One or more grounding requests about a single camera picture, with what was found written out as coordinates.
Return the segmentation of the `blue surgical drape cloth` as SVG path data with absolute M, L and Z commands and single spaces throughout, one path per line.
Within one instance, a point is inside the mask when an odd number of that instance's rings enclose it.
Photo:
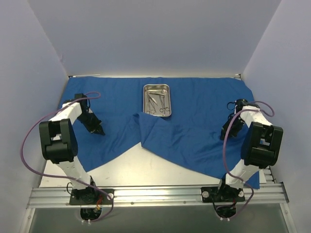
M 143 87 L 166 84 L 172 114 L 167 118 L 142 111 Z M 91 109 L 105 135 L 73 125 L 78 158 L 100 186 L 194 184 L 198 173 L 214 178 L 240 160 L 247 127 L 237 138 L 220 139 L 229 115 L 227 104 L 254 99 L 244 82 L 232 78 L 71 78 L 60 102 L 89 93 Z

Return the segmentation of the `steel instrument tray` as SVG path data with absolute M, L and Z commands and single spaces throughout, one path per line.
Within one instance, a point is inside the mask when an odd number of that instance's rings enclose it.
M 165 95 L 165 105 L 166 107 L 169 108 L 169 112 L 166 112 L 165 114 L 160 112 L 160 108 L 161 108 L 161 102 L 159 99 L 160 95 L 153 95 L 150 94 L 148 92 L 148 90 L 166 90 L 167 94 Z M 171 107 L 171 96 L 170 96 L 170 88 L 168 85 L 166 84 L 147 84 L 143 87 L 143 112 L 146 114 L 149 114 L 149 109 L 147 106 L 147 100 L 148 100 L 148 96 L 153 97 L 156 102 L 157 105 L 155 105 L 155 109 L 156 109 L 156 113 L 153 116 L 156 117 L 170 117 L 172 114 L 172 107 Z

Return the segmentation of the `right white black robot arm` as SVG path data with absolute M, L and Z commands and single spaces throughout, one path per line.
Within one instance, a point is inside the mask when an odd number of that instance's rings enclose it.
M 265 116 L 273 117 L 274 111 L 268 114 L 258 106 L 259 101 L 248 102 L 238 99 L 234 102 L 233 113 L 221 129 L 220 139 L 223 149 L 229 138 L 237 137 L 243 126 L 247 126 L 241 147 L 241 159 L 231 171 L 227 171 L 223 184 L 216 187 L 216 196 L 227 200 L 233 195 L 233 190 L 242 189 L 246 182 L 258 171 L 277 162 L 283 129 L 273 125 Z

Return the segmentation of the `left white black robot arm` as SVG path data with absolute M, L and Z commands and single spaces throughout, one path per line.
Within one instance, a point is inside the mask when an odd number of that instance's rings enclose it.
M 78 120 L 89 133 L 105 135 L 101 120 L 90 108 L 90 101 L 83 93 L 75 94 L 74 99 L 63 103 L 62 109 L 48 121 L 40 122 L 39 135 L 42 154 L 45 160 L 51 161 L 63 170 L 71 180 L 73 190 L 81 191 L 80 197 L 86 203 L 94 203 L 98 197 L 93 188 L 93 178 L 84 170 L 79 161 L 78 142 L 73 124 Z

